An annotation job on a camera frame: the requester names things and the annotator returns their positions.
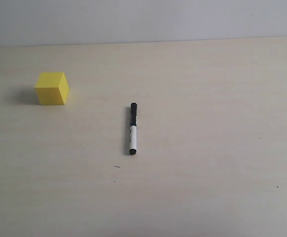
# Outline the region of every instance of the whiteboard marker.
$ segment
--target whiteboard marker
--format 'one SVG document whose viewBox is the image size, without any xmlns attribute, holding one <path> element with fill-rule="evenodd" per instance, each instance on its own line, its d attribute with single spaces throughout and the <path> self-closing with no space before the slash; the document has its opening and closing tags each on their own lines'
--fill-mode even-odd
<svg viewBox="0 0 287 237">
<path fill-rule="evenodd" d="M 130 114 L 130 145 L 129 153 L 134 155 L 137 153 L 137 107 L 136 103 L 131 103 Z"/>
</svg>

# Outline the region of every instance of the table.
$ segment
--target table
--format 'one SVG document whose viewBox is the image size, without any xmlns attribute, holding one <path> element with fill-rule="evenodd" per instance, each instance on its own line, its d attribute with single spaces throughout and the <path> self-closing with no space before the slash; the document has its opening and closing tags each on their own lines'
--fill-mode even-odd
<svg viewBox="0 0 287 237">
<path fill-rule="evenodd" d="M 0 48 L 0 237 L 28 236 L 287 236 L 287 37 Z"/>
</svg>

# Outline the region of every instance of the marker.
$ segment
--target marker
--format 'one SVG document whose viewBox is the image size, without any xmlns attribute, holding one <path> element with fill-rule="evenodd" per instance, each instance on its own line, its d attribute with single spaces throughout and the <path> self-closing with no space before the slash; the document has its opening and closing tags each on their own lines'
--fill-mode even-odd
<svg viewBox="0 0 287 237">
<path fill-rule="evenodd" d="M 129 153 L 134 155 L 137 153 L 137 107 L 136 103 L 131 103 L 131 121 L 130 121 L 130 145 Z"/>
</svg>

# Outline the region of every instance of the yellow block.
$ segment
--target yellow block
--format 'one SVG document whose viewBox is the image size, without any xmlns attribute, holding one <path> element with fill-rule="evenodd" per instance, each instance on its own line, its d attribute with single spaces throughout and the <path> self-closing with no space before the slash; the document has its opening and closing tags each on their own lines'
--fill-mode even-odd
<svg viewBox="0 0 287 237">
<path fill-rule="evenodd" d="M 41 105 L 64 105 L 70 89 L 64 73 L 41 73 L 35 90 Z"/>
</svg>

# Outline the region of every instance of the white marker barrel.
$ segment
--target white marker barrel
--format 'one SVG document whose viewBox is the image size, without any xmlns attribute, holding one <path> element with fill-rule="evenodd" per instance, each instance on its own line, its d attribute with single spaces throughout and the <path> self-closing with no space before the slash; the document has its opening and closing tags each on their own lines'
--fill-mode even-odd
<svg viewBox="0 0 287 237">
<path fill-rule="evenodd" d="M 129 153 L 134 155 L 137 153 L 137 107 L 136 103 L 131 103 L 131 121 L 130 121 L 130 144 Z"/>
</svg>

